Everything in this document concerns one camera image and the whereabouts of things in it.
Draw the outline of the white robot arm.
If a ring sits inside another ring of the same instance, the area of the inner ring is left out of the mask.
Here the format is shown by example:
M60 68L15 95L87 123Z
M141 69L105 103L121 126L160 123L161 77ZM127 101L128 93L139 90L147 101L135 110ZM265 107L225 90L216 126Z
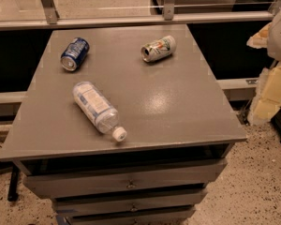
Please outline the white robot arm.
M274 68L264 68L259 74L256 95L249 108L249 124L261 125L281 109L281 9L271 22L249 38L246 45L266 48L268 56L277 63Z

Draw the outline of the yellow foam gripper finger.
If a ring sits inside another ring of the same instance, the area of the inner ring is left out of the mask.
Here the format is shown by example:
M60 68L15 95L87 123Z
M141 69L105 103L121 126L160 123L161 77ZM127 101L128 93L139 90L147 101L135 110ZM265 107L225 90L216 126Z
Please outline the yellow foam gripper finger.
M261 71L247 120L250 125L262 125L269 122L280 109L281 62L272 69L264 68Z
M250 37L246 42L246 45L255 49L266 48L270 27L271 23L269 22L263 26L254 36Z

